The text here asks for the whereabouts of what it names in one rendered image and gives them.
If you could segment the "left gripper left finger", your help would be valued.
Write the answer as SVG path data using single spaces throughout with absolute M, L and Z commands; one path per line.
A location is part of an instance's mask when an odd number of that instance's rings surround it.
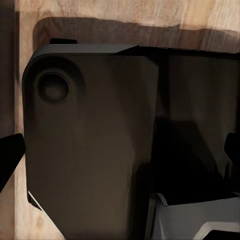
M 0 138 L 0 193 L 26 152 L 21 133 Z

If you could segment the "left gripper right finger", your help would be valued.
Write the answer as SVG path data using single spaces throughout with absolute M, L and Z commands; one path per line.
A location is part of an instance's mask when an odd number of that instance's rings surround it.
M 240 135 L 228 133 L 224 151 L 240 173 Z

